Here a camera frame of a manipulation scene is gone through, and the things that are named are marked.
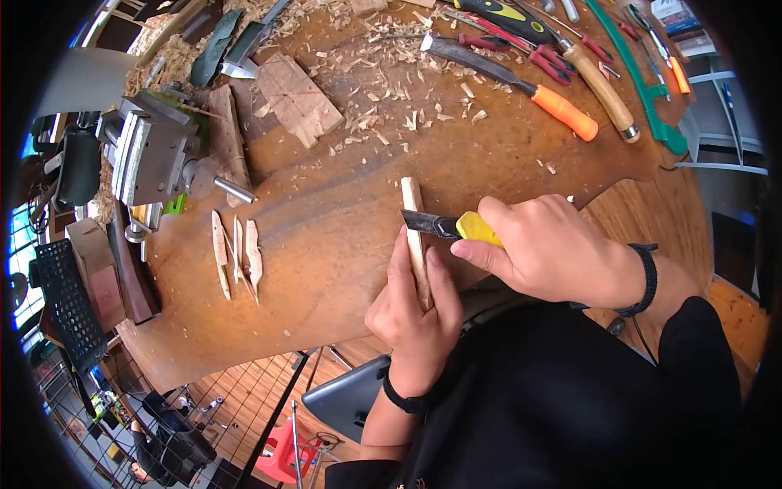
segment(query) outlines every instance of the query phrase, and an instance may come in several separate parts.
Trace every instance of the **black bracelet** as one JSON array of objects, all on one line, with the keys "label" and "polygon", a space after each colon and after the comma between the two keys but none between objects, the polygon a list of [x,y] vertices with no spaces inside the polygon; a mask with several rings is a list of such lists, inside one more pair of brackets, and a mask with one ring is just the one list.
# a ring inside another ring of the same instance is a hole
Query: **black bracelet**
[{"label": "black bracelet", "polygon": [[650,251],[657,250],[657,243],[648,245],[629,243],[627,246],[633,248],[633,250],[638,253],[641,263],[644,264],[646,290],[639,303],[623,309],[614,309],[614,311],[618,312],[623,318],[629,318],[646,311],[646,308],[649,307],[649,304],[651,304],[657,293],[657,267],[655,267],[655,260],[651,257],[651,253],[649,253]]},{"label": "black bracelet", "polygon": [[386,374],[383,376],[383,391],[386,393],[389,401],[393,402],[395,406],[405,411],[407,414],[419,414],[426,412],[428,407],[427,396],[420,397],[402,397],[396,393],[391,387],[391,381],[389,380],[389,371],[386,369]]}]

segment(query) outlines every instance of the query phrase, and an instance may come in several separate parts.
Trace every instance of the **hand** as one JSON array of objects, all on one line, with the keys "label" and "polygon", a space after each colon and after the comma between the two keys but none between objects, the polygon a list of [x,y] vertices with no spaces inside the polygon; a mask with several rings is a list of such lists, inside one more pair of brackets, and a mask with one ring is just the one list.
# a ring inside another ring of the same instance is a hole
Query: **hand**
[{"label": "hand", "polygon": [[610,309],[629,307],[644,296],[638,255],[598,234],[564,197],[541,196],[510,206],[484,197],[478,213],[505,250],[463,239],[451,253],[513,290],[550,302]]},{"label": "hand", "polygon": [[393,349],[389,379],[402,397],[420,397],[432,388],[461,330],[461,301],[442,259],[426,253],[426,273],[434,307],[421,310],[410,268],[407,228],[394,243],[388,285],[364,317],[367,327]]}]

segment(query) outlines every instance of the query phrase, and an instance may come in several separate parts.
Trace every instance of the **fingernail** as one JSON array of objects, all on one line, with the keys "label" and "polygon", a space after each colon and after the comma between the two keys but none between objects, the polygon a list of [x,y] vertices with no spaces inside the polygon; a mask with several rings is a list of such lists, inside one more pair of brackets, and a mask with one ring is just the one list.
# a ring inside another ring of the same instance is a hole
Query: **fingernail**
[{"label": "fingernail", "polygon": [[443,261],[440,260],[439,253],[437,253],[437,249],[434,247],[426,250],[426,260],[436,267],[443,264]]},{"label": "fingernail", "polygon": [[472,256],[472,249],[470,246],[467,246],[467,243],[463,243],[462,241],[457,241],[450,245],[450,252],[455,257],[459,257],[462,260],[469,260]]}]

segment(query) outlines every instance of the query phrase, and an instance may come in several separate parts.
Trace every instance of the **window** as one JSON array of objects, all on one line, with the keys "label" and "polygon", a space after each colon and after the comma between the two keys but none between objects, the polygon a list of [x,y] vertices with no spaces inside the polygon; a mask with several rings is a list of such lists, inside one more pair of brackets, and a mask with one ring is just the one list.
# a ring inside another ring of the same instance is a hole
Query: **window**
[{"label": "window", "polygon": [[[29,278],[30,261],[35,259],[35,244],[38,242],[38,236],[33,232],[27,219],[28,207],[28,204],[24,204],[13,210],[8,269],[11,274],[21,272]],[[28,288],[22,305],[13,313],[14,328],[18,329],[30,316],[37,314],[43,307],[43,291],[40,288]]]}]

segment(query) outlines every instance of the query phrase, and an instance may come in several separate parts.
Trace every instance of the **wooden workbench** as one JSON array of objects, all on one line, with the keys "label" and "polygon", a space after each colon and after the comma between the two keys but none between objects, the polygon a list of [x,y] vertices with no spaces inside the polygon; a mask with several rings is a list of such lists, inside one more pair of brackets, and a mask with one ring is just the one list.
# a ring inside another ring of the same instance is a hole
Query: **wooden workbench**
[{"label": "wooden workbench", "polygon": [[[425,12],[398,0],[390,5],[395,12],[383,12],[383,19],[393,15],[409,22],[414,19],[414,10]],[[584,4],[577,5],[582,10],[582,30],[616,54],[591,12],[583,11]],[[435,22],[433,30],[453,32],[442,20]],[[459,26],[457,31],[472,29]],[[321,12],[311,14],[309,22],[302,19],[302,27],[293,36],[276,43],[303,67],[316,64],[316,51],[339,46],[349,61],[356,57],[351,52],[368,47],[360,24],[353,22],[334,31],[328,14]],[[652,84],[655,76],[646,54],[638,44],[629,44]],[[262,63],[276,49],[262,51],[256,61]],[[597,63],[591,52],[590,57]],[[188,200],[182,215],[164,216],[160,231],[151,236],[149,264],[163,298],[163,313],[138,327],[123,326],[120,334],[157,390],[253,359],[367,335],[364,313],[386,283],[386,265],[402,224],[397,182],[403,176],[418,177],[425,209],[437,214],[474,210],[486,195],[511,203],[552,192],[574,195],[580,209],[614,183],[624,178],[650,180],[659,165],[671,166],[678,160],[652,140],[629,76],[612,79],[612,84],[640,129],[641,139],[633,145],[621,140],[580,78],[574,77],[571,87],[562,87],[526,60],[518,65],[511,59],[506,65],[527,81],[545,84],[566,96],[591,115],[600,125],[597,137],[592,142],[574,137],[568,127],[520,93],[492,90],[491,81],[478,84],[471,77],[457,80],[451,74],[423,70],[422,83],[415,65],[383,63],[383,73],[391,84],[407,84],[406,73],[410,74],[414,81],[408,86],[412,101],[373,103],[364,91],[349,100],[359,83],[378,79],[378,71],[368,67],[315,77],[343,114],[355,115],[377,105],[378,113],[390,116],[385,125],[375,126],[390,145],[384,146],[373,135],[332,157],[329,146],[343,141],[348,131],[340,128],[322,137],[314,148],[305,149],[273,114],[263,119],[253,117],[253,111],[266,101],[262,95],[250,93],[251,81],[230,80],[246,141],[250,179],[259,200],[232,210],[224,194],[216,190],[206,200]],[[627,75],[618,56],[615,68]],[[461,118],[462,81],[475,93],[469,117],[480,109],[489,114],[475,126],[470,118]],[[427,120],[435,118],[436,102],[456,119],[435,121],[431,128],[417,132],[403,127],[405,115],[410,116],[413,110],[423,108]],[[661,118],[676,125],[690,102],[674,95],[672,102],[658,99],[656,104]],[[360,107],[348,107],[354,103]],[[399,137],[409,143],[409,153],[403,151]],[[553,164],[556,174],[536,160]],[[258,224],[264,256],[260,307],[243,286],[232,281],[233,300],[223,297],[212,251],[212,209],[221,214],[229,236],[234,213],[242,221],[255,219]],[[461,288],[482,277],[482,272],[465,262],[449,258],[447,245],[438,243]]]}]

